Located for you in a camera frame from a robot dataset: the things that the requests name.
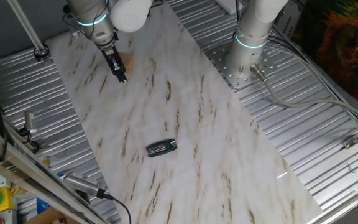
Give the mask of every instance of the colorful fabric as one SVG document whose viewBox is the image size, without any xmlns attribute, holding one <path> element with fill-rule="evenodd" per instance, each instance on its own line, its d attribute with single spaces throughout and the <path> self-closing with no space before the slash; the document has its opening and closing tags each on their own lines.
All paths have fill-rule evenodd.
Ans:
<svg viewBox="0 0 358 224">
<path fill-rule="evenodd" d="M 358 100 L 358 1 L 308 0 L 293 41 Z"/>
</svg>

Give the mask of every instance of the white marble board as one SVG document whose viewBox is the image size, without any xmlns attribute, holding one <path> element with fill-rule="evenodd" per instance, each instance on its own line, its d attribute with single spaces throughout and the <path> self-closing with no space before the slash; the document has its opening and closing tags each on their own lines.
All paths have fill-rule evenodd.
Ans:
<svg viewBox="0 0 358 224">
<path fill-rule="evenodd" d="M 119 38 L 135 62 L 125 84 L 84 37 L 47 44 L 133 223 L 306 223 L 322 213 L 167 4 Z M 145 146 L 167 138 L 178 149 L 149 158 Z"/>
</svg>

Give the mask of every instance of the blue light ring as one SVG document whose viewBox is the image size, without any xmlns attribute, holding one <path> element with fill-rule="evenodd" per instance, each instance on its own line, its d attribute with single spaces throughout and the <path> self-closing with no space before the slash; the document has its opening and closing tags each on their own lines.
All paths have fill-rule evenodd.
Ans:
<svg viewBox="0 0 358 224">
<path fill-rule="evenodd" d="M 241 45 L 243 45 L 244 47 L 248 47 L 248 48 L 251 48 L 251 49 L 256 49 L 256 48 L 259 48 L 259 47 L 263 47 L 266 43 L 267 43 L 267 40 L 264 44 L 260 45 L 260 46 L 256 46 L 256 47 L 251 47 L 251 46 L 248 46 L 246 44 L 243 44 L 241 43 L 241 41 L 239 40 L 238 36 L 237 36 L 237 33 L 236 33 L 236 40 L 238 41 L 238 43 L 240 43 Z"/>
<path fill-rule="evenodd" d="M 95 25 L 95 24 L 98 24 L 100 23 L 104 18 L 106 18 L 107 14 L 105 14 L 102 18 L 100 18 L 99 20 L 95 21 L 95 22 L 91 22 L 91 23 L 82 23 L 80 21 L 77 21 L 77 23 L 79 23 L 79 25 L 82 25 L 82 26 L 92 26 L 92 25 Z"/>
</svg>

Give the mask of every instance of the metal grill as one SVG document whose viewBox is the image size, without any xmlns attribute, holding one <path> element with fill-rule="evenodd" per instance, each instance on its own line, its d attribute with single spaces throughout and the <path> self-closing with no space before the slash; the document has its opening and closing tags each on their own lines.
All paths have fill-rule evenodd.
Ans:
<svg viewBox="0 0 358 224">
<path fill-rule="evenodd" d="M 213 0 L 168 3 L 206 54 L 232 41 L 236 15 L 228 15 Z M 269 82 L 279 97 L 292 103 L 335 97 L 294 56 L 267 53 L 277 67 Z M 342 145 L 358 132 L 358 125 L 341 107 L 285 108 L 260 82 L 235 94 L 323 210 L 358 190 L 358 150 Z M 73 171 L 104 183 L 53 61 L 36 61 L 32 49 L 0 59 L 0 104 L 16 128 L 23 127 L 25 110 L 35 112 L 39 131 L 33 138 L 50 146 L 41 156 L 50 159 L 55 173 Z M 120 220 L 112 202 L 91 198 L 91 204 L 103 217 Z M 19 210 L 26 222 L 37 213 L 35 200 L 21 202 Z"/>
</svg>

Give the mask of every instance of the blue object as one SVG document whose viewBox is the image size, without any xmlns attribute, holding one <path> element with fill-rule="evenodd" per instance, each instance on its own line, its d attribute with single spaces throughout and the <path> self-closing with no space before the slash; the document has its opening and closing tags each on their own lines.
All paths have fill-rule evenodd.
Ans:
<svg viewBox="0 0 358 224">
<path fill-rule="evenodd" d="M 48 209 L 50 205 L 47 202 L 44 202 L 43 200 L 37 198 L 37 213 L 40 214 L 46 209 Z"/>
</svg>

